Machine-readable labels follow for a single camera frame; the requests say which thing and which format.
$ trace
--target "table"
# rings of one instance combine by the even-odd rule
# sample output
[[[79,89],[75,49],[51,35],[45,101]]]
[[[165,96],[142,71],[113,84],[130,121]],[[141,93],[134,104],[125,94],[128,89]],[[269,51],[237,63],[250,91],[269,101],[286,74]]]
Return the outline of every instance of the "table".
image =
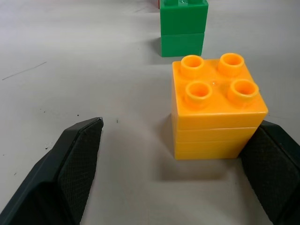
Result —
[[[156,4],[0,1],[0,210],[64,129],[102,116],[82,225],[271,224],[239,159],[171,155],[171,63],[181,58],[159,55]],[[209,4],[202,56],[243,55],[266,120],[300,143],[300,2]]]

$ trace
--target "textured rubber pad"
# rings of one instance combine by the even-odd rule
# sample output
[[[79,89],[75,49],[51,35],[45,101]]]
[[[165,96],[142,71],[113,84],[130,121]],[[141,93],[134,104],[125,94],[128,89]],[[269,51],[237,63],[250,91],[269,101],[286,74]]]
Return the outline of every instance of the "textured rubber pad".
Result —
[[[247,178],[273,224],[300,224],[300,146],[263,121],[241,152]]]
[[[78,225],[89,197],[103,121],[66,129],[0,214],[0,225]]]

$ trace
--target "plastic block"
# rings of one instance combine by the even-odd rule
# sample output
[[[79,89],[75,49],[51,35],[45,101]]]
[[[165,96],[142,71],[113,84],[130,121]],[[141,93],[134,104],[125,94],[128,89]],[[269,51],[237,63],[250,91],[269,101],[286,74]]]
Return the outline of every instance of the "plastic block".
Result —
[[[190,54],[201,55],[204,34],[161,36],[161,56],[175,57]]]
[[[177,160],[236,158],[247,141],[175,142]]]
[[[172,115],[178,130],[256,128],[268,109],[244,59],[189,55],[173,63]]]
[[[206,142],[206,141],[229,141],[249,140],[256,127],[248,128],[223,128],[202,130],[178,130],[172,116],[173,137],[177,142]]]
[[[161,35],[205,32],[206,0],[160,0]]]
[[[66,129],[0,214],[1,225],[79,225],[94,180],[103,121]]]
[[[241,152],[245,174],[274,225],[300,224],[300,146],[263,121]]]

